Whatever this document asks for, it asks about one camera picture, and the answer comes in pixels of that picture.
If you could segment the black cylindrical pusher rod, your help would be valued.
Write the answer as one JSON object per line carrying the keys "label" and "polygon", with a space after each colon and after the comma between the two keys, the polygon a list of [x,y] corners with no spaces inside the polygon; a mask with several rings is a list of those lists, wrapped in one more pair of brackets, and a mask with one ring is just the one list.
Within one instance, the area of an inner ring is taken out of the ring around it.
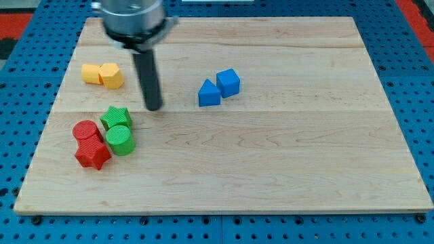
{"label": "black cylindrical pusher rod", "polygon": [[133,61],[146,109],[159,110],[163,106],[163,98],[154,51],[148,49],[141,54],[134,54]]}

